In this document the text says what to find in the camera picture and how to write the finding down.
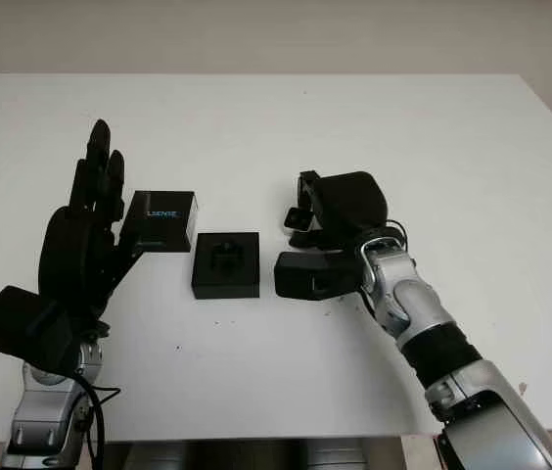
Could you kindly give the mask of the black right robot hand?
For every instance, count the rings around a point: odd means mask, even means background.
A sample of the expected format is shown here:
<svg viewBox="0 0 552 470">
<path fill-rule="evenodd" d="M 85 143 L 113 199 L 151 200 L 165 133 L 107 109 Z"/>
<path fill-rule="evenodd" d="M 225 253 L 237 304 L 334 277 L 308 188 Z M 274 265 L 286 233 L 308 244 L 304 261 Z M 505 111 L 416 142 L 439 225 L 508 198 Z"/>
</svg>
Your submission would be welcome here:
<svg viewBox="0 0 552 470">
<path fill-rule="evenodd" d="M 388 204 L 374 177 L 365 171 L 298 178 L 298 204 L 284 225 L 296 249 L 339 251 L 387 231 Z"/>
</svg>

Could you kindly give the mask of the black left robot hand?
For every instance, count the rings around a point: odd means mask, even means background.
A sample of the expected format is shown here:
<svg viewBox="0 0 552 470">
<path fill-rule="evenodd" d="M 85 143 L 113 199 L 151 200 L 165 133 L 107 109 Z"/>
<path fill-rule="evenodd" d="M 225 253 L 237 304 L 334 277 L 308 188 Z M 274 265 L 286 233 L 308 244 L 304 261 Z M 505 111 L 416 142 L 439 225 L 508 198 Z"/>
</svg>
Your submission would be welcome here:
<svg viewBox="0 0 552 470">
<path fill-rule="evenodd" d="M 111 295 L 141 257 L 134 235 L 113 233 L 123 219 L 124 158 L 111 149 L 108 124 L 98 119 L 77 161 L 69 203 L 55 210 L 39 261 L 39 294 L 83 323 L 96 323 Z"/>
</svg>

